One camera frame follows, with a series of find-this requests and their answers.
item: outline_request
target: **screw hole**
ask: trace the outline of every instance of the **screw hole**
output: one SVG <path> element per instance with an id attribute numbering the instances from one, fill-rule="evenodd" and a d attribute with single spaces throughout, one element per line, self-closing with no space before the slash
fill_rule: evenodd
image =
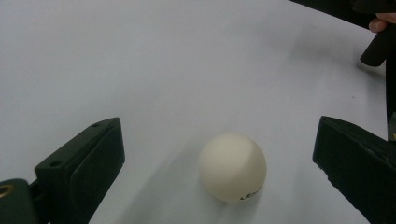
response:
<path id="1" fill-rule="evenodd" d="M 52 163 L 49 164 L 50 167 L 57 167 L 61 164 L 61 161 L 53 161 Z"/>
<path id="2" fill-rule="evenodd" d="M 13 185 L 3 185 L 0 186 L 0 198 L 6 197 L 14 190 Z"/>

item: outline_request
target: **ball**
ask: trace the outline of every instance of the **ball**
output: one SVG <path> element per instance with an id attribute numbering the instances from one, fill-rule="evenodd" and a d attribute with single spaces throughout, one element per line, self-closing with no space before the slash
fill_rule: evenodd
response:
<path id="1" fill-rule="evenodd" d="M 199 158 L 199 175 L 205 189 L 226 203 L 254 196 L 264 183 L 266 170 L 260 147 L 240 133 L 215 136 Z"/>

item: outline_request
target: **ping pong ball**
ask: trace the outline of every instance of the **ping pong ball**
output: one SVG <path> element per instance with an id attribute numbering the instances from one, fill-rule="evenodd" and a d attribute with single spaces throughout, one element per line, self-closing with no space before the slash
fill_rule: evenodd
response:
<path id="1" fill-rule="evenodd" d="M 240 133 L 215 136 L 199 158 L 199 175 L 205 189 L 226 203 L 254 196 L 264 183 L 266 170 L 260 147 Z"/>

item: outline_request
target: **hand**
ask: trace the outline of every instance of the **hand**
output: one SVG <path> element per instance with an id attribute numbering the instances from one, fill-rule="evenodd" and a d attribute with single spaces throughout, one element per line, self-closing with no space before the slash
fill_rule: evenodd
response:
<path id="1" fill-rule="evenodd" d="M 373 19 L 369 28 L 373 33 L 379 33 L 385 30 L 388 23 L 396 23 L 396 13 L 376 13 L 377 19 Z"/>

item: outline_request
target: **white surface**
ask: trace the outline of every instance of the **white surface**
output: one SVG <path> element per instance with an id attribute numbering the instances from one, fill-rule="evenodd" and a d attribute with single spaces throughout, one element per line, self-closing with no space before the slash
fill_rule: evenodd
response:
<path id="1" fill-rule="evenodd" d="M 226 203 L 256 195 L 267 172 L 260 147 L 241 133 L 213 137 L 199 156 L 199 177 L 207 192 Z"/>
<path id="2" fill-rule="evenodd" d="M 357 66 L 369 31 L 279 0 L 0 2 L 0 178 L 120 117 L 126 163 L 91 223 L 368 223 L 311 156 L 320 116 L 386 137 L 385 80 Z M 198 181 L 217 133 L 255 139 L 261 193 Z"/>

